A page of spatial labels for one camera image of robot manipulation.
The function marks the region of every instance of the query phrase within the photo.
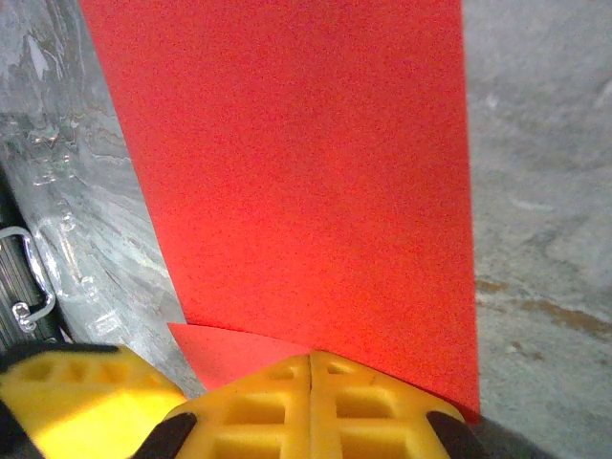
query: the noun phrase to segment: metal handle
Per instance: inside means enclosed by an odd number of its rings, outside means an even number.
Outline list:
[[[24,302],[20,301],[12,306],[12,313],[19,323],[19,327],[24,332],[31,333],[36,328],[36,321],[46,316],[54,308],[55,293],[30,232],[21,227],[0,229],[0,239],[11,236],[21,236],[23,239],[23,249],[30,266],[30,271],[36,281],[36,285],[45,296],[43,307],[33,314],[30,314],[30,307]]]

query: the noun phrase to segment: concrete floor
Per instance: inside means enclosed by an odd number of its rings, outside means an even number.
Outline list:
[[[493,457],[612,451],[612,4],[465,0],[483,424]],[[74,0],[0,4],[0,163],[78,339],[201,387]]]

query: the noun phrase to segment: gray floor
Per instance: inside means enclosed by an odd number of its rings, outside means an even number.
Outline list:
[[[482,408],[495,457],[612,454],[612,3],[465,0]],[[201,392],[73,1],[0,8],[0,162],[79,339]]]

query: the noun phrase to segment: red paper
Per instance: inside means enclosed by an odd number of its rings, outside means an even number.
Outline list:
[[[193,324],[478,410],[460,0],[83,0]]]
[[[214,390],[311,349],[280,339],[220,328],[168,323],[195,375]]]

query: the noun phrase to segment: yellow plastic part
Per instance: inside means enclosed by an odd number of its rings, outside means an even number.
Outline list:
[[[426,419],[450,404],[339,356],[313,352],[172,410],[198,422],[177,459],[448,459]]]
[[[186,400],[126,347],[38,354],[0,375],[0,398],[46,459],[127,458]]]
[[[291,357],[187,402],[198,422],[177,459],[308,459],[308,356]]]
[[[448,459],[426,415],[463,422],[452,405],[333,354],[311,354],[311,370],[312,458]]]

